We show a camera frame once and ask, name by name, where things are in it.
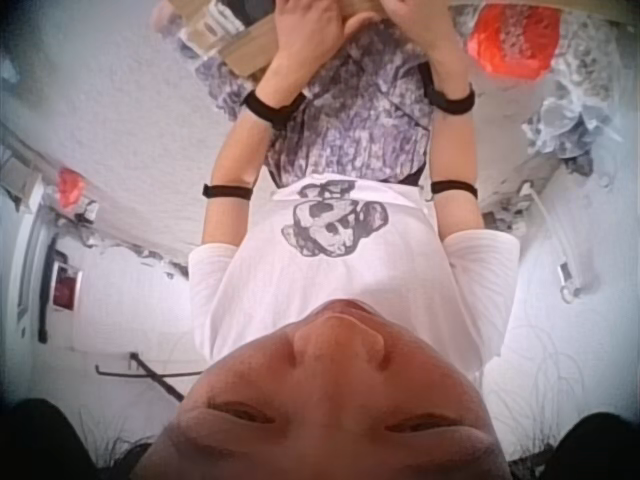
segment black wristband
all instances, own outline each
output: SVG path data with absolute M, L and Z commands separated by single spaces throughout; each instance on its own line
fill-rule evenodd
M 253 189 L 229 185 L 205 185 L 202 189 L 202 196 L 209 200 L 214 198 L 240 198 L 249 201 L 253 196 Z
M 460 182 L 458 180 L 443 180 L 440 182 L 433 182 L 431 184 L 432 195 L 438 195 L 440 193 L 449 192 L 451 190 L 463 190 L 473 195 L 476 200 L 478 199 L 478 189 L 467 182 Z
M 296 111 L 300 108 L 300 106 L 304 103 L 307 97 L 304 94 L 300 94 L 296 97 L 296 99 L 291 103 L 291 105 L 287 105 L 282 108 L 273 108 L 262 100 L 258 98 L 256 95 L 256 91 L 252 90 L 249 94 L 244 98 L 242 104 L 247 107 L 256 117 L 261 118 L 265 122 L 269 122 L 273 125 L 273 128 L 277 130 L 283 130 L 291 117 Z
M 433 72 L 428 62 L 418 65 L 418 71 L 424 86 L 424 97 L 438 110 L 449 115 L 465 115 L 473 110 L 476 105 L 476 92 L 473 90 L 473 85 L 469 84 L 470 92 L 465 98 L 450 100 L 444 93 L 436 90 Z

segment red bag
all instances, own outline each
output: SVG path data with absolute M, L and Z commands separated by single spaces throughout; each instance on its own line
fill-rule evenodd
M 487 5 L 467 49 L 489 73 L 535 80 L 551 67 L 561 17 L 555 8 Z
M 85 189 L 84 177 L 78 172 L 63 168 L 58 172 L 58 201 L 63 210 L 78 204 Z

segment white t-shirt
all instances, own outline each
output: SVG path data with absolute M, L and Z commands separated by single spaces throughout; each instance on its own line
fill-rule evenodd
M 443 243 L 418 188 L 313 175 L 279 190 L 239 248 L 189 257 L 197 347 L 215 362 L 335 299 L 372 307 L 472 375 L 500 354 L 520 246 L 490 230 Z

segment panda graphic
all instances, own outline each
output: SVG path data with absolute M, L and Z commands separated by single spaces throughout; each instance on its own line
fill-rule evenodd
M 360 241 L 389 224 L 389 213 L 380 202 L 349 198 L 353 180 L 330 180 L 305 185 L 299 192 L 307 201 L 293 211 L 293 224 L 282 235 L 305 257 L 341 258 L 356 251 Z

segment person's left hand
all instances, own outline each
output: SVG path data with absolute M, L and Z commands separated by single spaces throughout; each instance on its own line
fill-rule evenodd
M 276 0 L 278 53 L 267 76 L 271 73 L 281 78 L 281 91 L 276 94 L 273 88 L 263 88 L 267 98 L 261 99 L 272 100 L 272 106 L 283 102 L 286 105 L 345 41 L 379 19 L 373 12 L 363 12 L 345 23 L 338 0 Z

